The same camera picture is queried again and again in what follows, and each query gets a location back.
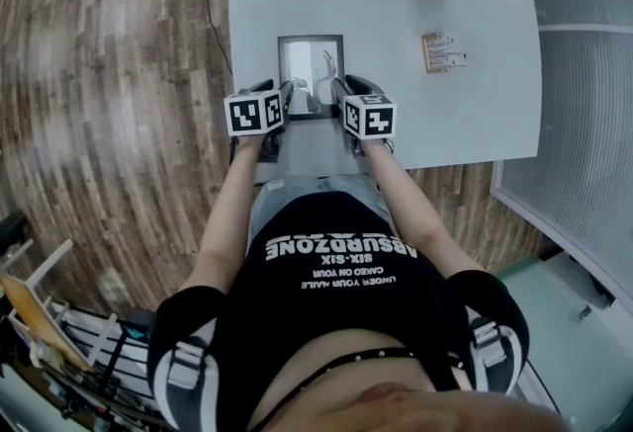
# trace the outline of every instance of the white table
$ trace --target white table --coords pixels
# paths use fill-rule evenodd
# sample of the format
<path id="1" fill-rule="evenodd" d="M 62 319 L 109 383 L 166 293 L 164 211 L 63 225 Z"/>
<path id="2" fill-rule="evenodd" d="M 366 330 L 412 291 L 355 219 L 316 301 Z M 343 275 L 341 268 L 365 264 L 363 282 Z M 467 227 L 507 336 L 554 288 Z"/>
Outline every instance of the white table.
<path id="1" fill-rule="evenodd" d="M 541 63 L 533 0 L 228 0 L 235 89 L 278 79 L 277 38 L 343 35 L 345 72 L 399 104 L 396 157 L 405 168 L 536 155 Z M 452 33 L 466 68 L 427 74 L 421 36 Z M 278 164 L 288 174 L 356 173 L 334 121 L 290 124 Z"/>

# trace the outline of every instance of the forearm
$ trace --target forearm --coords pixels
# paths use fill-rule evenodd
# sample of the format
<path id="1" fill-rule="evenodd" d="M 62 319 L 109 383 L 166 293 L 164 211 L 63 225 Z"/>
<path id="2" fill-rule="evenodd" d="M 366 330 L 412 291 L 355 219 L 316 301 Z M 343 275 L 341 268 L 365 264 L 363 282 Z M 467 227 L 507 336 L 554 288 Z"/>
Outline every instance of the forearm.
<path id="1" fill-rule="evenodd" d="M 422 252 L 444 277 L 482 270 L 453 240 L 437 211 L 380 140 L 363 144 L 365 155 L 400 237 Z"/>
<path id="2" fill-rule="evenodd" d="M 183 285 L 214 286 L 227 292 L 246 254 L 257 145 L 241 146 L 228 169 L 200 243 L 196 266 Z"/>
<path id="3" fill-rule="evenodd" d="M 387 146 L 380 140 L 370 140 L 363 148 L 400 237 L 417 247 L 430 234 L 442 229 L 433 205 Z"/>

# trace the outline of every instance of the picture frame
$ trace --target picture frame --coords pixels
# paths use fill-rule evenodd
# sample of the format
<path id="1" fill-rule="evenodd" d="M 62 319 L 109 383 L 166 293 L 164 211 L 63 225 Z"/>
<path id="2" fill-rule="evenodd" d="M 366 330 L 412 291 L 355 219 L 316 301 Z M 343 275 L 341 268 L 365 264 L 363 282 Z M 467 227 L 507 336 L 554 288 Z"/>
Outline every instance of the picture frame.
<path id="1" fill-rule="evenodd" d="M 343 35 L 278 37 L 279 84 L 294 84 L 291 121 L 338 118 L 331 81 L 345 82 Z"/>

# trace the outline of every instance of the hand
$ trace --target hand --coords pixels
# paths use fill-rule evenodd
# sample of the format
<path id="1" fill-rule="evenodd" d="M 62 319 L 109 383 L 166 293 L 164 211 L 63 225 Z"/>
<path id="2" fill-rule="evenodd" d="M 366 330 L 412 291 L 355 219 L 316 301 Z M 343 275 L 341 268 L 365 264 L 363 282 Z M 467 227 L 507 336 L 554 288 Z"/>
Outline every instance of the hand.
<path id="1" fill-rule="evenodd" d="M 333 79 L 336 76 L 336 64 L 334 63 L 334 58 L 329 52 L 327 52 L 327 50 L 323 51 L 323 57 L 325 58 L 325 64 L 327 65 L 327 78 Z"/>
<path id="2" fill-rule="evenodd" d="M 237 150 L 236 152 L 240 152 L 243 149 L 251 149 L 255 151 L 257 155 L 261 151 L 261 146 L 264 143 L 264 139 L 266 138 L 266 133 L 260 135 L 244 135 L 240 136 L 237 139 Z"/>
<path id="3" fill-rule="evenodd" d="M 381 138 L 371 138 L 369 140 L 361 140 L 360 144 L 362 145 L 363 150 L 365 151 L 365 154 L 369 154 L 372 151 L 386 147 L 385 141 L 382 140 Z"/>

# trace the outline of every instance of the wooden floor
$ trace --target wooden floor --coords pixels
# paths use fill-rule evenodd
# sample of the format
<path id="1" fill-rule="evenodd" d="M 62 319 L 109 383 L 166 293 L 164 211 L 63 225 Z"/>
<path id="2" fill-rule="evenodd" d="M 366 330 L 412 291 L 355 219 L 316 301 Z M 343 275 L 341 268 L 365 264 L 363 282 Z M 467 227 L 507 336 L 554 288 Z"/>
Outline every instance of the wooden floor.
<path id="1" fill-rule="evenodd" d="M 212 19 L 229 52 L 227 0 Z M 189 274 L 227 168 L 232 81 L 204 0 L 0 0 L 0 215 L 21 209 L 37 248 L 72 255 L 46 292 L 77 305 L 155 308 Z M 492 164 L 412 171 L 488 268 L 540 233 L 491 199 Z"/>

